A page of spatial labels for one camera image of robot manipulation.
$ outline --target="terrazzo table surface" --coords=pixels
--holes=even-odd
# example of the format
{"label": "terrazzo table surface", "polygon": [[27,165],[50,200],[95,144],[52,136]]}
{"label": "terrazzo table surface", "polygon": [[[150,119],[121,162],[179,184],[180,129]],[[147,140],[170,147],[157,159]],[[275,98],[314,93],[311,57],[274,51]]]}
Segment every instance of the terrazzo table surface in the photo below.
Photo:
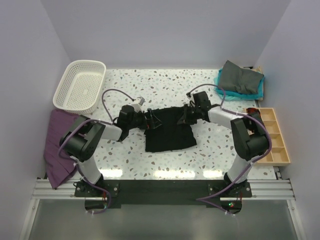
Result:
{"label": "terrazzo table surface", "polygon": [[[187,92],[200,84],[213,84],[217,75],[215,69],[111,69],[106,71],[103,89],[116,88],[133,98],[144,97],[144,110],[182,107],[188,102]],[[220,104],[213,87],[203,86],[198,90],[207,92],[211,104]],[[123,105],[131,102],[115,91],[106,93],[104,99],[113,118],[119,115]],[[253,100],[224,102],[226,109],[239,112],[255,106]],[[88,117],[110,121],[101,100]],[[108,179],[223,179],[236,155],[231,130],[203,120],[191,127],[197,145],[172,152],[145,152],[145,135],[140,129],[130,130],[123,142],[103,139],[94,152],[97,167]],[[274,168],[254,165],[248,179],[276,179]]]}

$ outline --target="gray cloth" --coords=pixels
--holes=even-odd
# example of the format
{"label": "gray cloth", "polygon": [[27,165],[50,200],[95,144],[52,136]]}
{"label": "gray cloth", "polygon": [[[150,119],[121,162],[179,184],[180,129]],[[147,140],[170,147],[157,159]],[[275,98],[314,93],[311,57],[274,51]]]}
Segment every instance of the gray cloth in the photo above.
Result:
{"label": "gray cloth", "polygon": [[222,68],[218,87],[239,94],[257,94],[263,77],[259,72],[243,69],[228,60]]}

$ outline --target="black t-shirt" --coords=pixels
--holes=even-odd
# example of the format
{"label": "black t-shirt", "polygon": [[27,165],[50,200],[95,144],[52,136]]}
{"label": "black t-shirt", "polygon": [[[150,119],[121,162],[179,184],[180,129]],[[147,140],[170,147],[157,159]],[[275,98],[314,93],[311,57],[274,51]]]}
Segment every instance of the black t-shirt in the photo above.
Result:
{"label": "black t-shirt", "polygon": [[146,152],[181,150],[197,145],[191,126],[177,125],[183,115],[183,107],[156,109],[152,112],[162,125],[156,129],[144,131]]}

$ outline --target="glass panel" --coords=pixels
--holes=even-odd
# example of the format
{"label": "glass panel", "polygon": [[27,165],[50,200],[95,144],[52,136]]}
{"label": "glass panel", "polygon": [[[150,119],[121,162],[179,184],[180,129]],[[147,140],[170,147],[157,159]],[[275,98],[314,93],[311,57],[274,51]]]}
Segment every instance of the glass panel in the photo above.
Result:
{"label": "glass panel", "polygon": [[296,240],[287,201],[247,200],[232,217],[216,208],[123,205],[91,216],[83,200],[41,200],[30,240]]}

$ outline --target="wooden organizer tray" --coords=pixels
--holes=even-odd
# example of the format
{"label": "wooden organizer tray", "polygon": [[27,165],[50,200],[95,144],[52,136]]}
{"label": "wooden organizer tray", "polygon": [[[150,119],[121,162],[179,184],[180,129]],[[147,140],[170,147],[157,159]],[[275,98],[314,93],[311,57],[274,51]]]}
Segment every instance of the wooden organizer tray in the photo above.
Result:
{"label": "wooden organizer tray", "polygon": [[286,149],[284,138],[281,134],[276,113],[273,108],[257,107],[261,113],[262,121],[265,128],[270,134],[272,141],[271,152],[256,164],[263,166],[286,166],[289,165],[290,158]]}

